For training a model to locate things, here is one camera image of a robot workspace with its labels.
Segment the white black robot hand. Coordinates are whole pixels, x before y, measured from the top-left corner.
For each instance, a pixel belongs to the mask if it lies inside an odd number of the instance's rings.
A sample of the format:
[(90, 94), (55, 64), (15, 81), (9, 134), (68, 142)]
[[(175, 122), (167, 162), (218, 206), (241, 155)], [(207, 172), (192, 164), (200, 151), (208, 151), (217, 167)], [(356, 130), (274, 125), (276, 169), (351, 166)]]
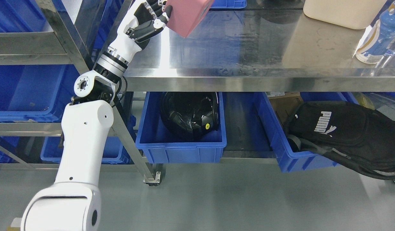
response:
[(133, 0), (117, 28), (117, 36), (104, 55), (124, 64), (146, 48), (149, 39), (162, 32), (173, 7), (167, 0)]

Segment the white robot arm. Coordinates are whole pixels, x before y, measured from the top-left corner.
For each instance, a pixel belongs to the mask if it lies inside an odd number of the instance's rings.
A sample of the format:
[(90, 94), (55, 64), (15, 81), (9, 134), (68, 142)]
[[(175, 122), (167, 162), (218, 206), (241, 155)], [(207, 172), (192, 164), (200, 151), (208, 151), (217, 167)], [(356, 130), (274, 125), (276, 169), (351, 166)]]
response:
[(119, 54), (108, 47), (94, 69), (76, 79), (77, 99), (65, 107), (61, 122), (64, 149), (55, 182), (29, 202), (21, 231), (98, 230), (100, 167), (114, 122), (111, 103), (134, 54), (135, 51)]

